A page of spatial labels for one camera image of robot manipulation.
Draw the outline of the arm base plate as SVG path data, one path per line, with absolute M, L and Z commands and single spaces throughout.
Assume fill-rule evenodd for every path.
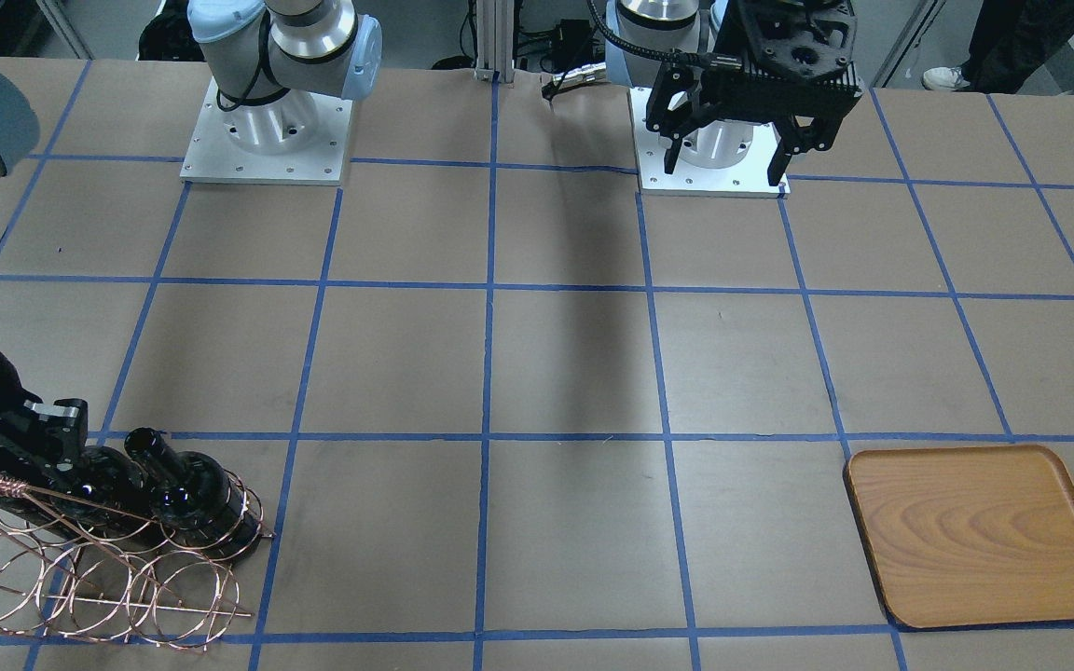
M 221 102 L 211 82 L 182 161 L 184 183 L 344 183 L 355 102 L 306 90 L 229 112 Z
M 650 89 L 629 90 L 632 138 L 644 195 L 784 199 L 790 194 L 787 178 L 777 185 L 768 179 L 778 145 L 771 123 L 716 120 L 691 132 L 682 142 L 674 171 L 666 171 L 665 155 L 672 141 L 645 128 L 649 98 Z

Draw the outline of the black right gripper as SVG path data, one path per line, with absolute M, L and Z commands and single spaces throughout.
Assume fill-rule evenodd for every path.
M 0 358 L 0 475 L 30 486 L 76 488 L 84 475 L 87 412 L 89 404 L 79 398 L 43 403 Z

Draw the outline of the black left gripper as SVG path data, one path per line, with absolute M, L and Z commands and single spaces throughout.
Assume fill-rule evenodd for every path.
M 828 150 L 862 94 L 853 63 L 858 18 L 850 1 L 729 1 L 708 49 L 662 60 L 645 128 L 668 140 L 673 174 L 692 133 L 716 120 L 772 123 L 766 179 L 780 186 L 792 158 Z

